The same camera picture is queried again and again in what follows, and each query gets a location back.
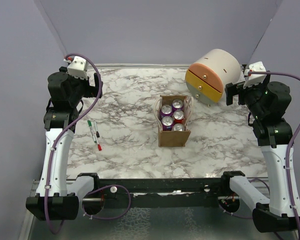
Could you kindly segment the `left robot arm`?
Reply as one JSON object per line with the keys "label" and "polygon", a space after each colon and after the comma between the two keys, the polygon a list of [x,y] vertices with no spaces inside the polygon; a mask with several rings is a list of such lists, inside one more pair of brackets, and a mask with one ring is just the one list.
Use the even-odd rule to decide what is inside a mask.
{"label": "left robot arm", "polygon": [[83,98],[100,98],[103,82],[99,72],[89,77],[70,73],[65,67],[48,78],[50,99],[43,118],[46,150],[39,185],[35,195],[26,199],[25,206],[40,221],[74,220],[87,195],[96,197],[101,190],[96,173],[81,173],[67,184],[67,164]]}

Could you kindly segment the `purple Fanta can front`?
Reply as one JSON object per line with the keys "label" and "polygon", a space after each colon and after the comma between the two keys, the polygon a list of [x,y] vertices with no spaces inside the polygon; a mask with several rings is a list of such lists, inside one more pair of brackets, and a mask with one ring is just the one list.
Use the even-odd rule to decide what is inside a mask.
{"label": "purple Fanta can front", "polygon": [[171,117],[174,111],[171,105],[165,104],[160,108],[160,117]]}

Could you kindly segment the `brown canvas tote bag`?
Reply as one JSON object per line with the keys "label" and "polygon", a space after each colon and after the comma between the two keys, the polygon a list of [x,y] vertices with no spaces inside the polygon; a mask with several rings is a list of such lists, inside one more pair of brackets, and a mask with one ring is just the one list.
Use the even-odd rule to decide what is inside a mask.
{"label": "brown canvas tote bag", "polygon": [[[183,103],[183,112],[185,113],[184,119],[181,120],[181,124],[184,126],[184,130],[164,130],[162,123],[162,111],[161,108],[164,105],[172,106],[174,100],[181,100]],[[191,134],[188,128],[188,123],[192,117],[194,110],[194,98],[188,95],[161,95],[156,99],[153,106],[153,114],[157,123],[158,129],[158,146],[159,147],[184,147]]]}

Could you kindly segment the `red cola can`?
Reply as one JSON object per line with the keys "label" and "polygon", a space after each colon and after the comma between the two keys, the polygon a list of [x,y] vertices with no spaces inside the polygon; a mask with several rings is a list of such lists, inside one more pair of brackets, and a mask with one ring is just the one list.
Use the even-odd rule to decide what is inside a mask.
{"label": "red cola can", "polygon": [[183,124],[185,120],[185,113],[182,110],[176,110],[173,113],[173,122],[175,124]]}
{"label": "red cola can", "polygon": [[175,123],[171,130],[172,131],[183,132],[183,131],[185,131],[185,126],[181,123]]}

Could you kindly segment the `red cola can front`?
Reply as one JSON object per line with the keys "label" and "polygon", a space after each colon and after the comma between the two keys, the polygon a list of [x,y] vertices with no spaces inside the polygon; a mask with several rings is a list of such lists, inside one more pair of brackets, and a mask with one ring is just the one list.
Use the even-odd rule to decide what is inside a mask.
{"label": "red cola can front", "polygon": [[171,130],[172,131],[183,132],[183,131],[185,131],[185,126],[181,123],[175,123]]}

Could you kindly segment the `purple fanta can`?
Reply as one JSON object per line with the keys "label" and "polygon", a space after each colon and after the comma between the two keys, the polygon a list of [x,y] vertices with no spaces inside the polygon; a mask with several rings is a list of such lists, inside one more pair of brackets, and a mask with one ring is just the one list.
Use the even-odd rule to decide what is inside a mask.
{"label": "purple fanta can", "polygon": [[174,126],[174,119],[171,116],[164,116],[161,124],[164,131],[171,131]]}
{"label": "purple fanta can", "polygon": [[174,111],[171,105],[165,104],[160,108],[160,117],[171,117]]}

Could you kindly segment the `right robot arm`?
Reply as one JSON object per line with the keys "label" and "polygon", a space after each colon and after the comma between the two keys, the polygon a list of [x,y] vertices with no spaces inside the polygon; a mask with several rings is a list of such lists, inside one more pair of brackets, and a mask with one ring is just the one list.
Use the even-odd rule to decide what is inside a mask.
{"label": "right robot arm", "polygon": [[266,163],[269,197],[264,196],[240,171],[224,172],[219,189],[226,195],[237,194],[252,212],[255,227],[261,233],[297,230],[300,233],[300,198],[294,166],[293,131],[284,114],[292,100],[290,88],[271,81],[272,72],[264,72],[258,83],[242,81],[225,86],[226,104],[245,105],[254,121],[251,123]]}

